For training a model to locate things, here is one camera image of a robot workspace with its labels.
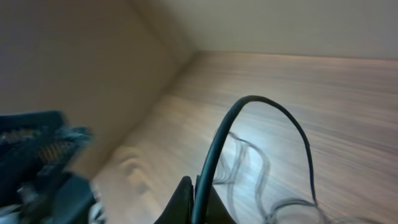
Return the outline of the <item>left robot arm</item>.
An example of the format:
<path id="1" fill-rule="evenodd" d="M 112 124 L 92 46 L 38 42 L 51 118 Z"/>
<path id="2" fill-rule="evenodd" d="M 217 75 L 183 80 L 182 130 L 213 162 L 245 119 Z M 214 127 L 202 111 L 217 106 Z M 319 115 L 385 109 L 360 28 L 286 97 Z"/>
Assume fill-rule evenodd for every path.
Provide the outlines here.
<path id="1" fill-rule="evenodd" d="M 1 223 L 105 224 L 90 181 L 67 170 L 92 141 L 62 112 L 1 116 Z"/>

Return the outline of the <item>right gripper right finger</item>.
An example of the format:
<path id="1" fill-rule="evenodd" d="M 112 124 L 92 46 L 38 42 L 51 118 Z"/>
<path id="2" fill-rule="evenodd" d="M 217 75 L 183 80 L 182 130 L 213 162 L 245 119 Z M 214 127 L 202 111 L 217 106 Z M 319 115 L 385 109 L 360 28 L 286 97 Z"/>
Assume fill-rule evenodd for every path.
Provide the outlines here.
<path id="1" fill-rule="evenodd" d="M 210 189 L 206 213 L 200 218 L 200 223 L 236 224 L 213 185 Z"/>

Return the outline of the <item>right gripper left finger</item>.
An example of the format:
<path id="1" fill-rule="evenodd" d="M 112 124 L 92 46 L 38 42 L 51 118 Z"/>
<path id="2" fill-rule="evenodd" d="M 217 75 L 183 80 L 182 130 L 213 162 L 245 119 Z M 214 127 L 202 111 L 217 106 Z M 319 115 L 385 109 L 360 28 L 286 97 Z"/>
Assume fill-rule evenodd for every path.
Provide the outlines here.
<path id="1" fill-rule="evenodd" d="M 193 193 L 192 179 L 189 176 L 182 177 L 164 211 L 154 224 L 190 224 Z"/>

